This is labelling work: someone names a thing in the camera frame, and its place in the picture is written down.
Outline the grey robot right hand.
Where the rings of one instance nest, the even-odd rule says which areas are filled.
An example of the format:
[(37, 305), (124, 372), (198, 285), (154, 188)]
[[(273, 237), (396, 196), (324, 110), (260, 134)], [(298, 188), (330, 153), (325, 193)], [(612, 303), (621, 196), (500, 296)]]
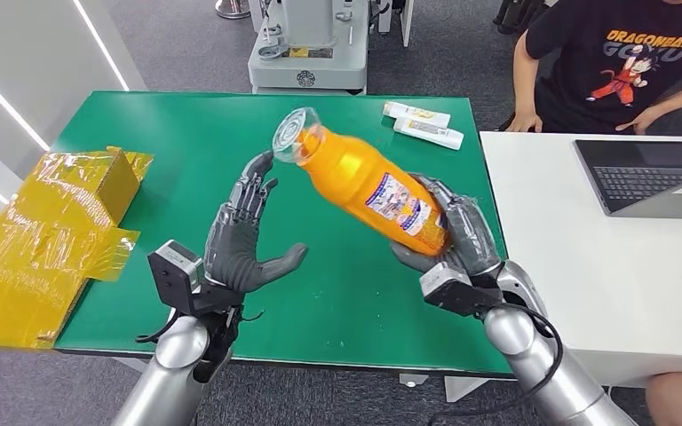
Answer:
[(476, 276), (497, 267), (502, 259), (498, 255), (495, 239), (477, 202), (455, 193), (442, 181), (420, 173), (411, 175), (422, 184), (438, 203), (441, 223), (448, 232), (448, 244), (436, 256), (427, 256), (392, 241), (393, 255), (404, 265), (427, 272), (437, 263), (444, 262), (467, 275)]

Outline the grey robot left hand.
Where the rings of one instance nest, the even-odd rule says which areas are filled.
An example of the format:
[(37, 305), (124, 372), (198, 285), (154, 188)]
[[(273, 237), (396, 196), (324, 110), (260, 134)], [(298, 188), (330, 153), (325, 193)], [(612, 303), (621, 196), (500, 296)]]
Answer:
[(261, 218), (276, 178), (266, 178), (273, 167), (270, 150), (253, 157), (237, 178), (229, 197), (219, 206), (204, 250), (205, 278), (213, 284), (245, 294), (294, 272), (308, 247), (292, 245), (283, 256), (260, 261), (257, 245)]

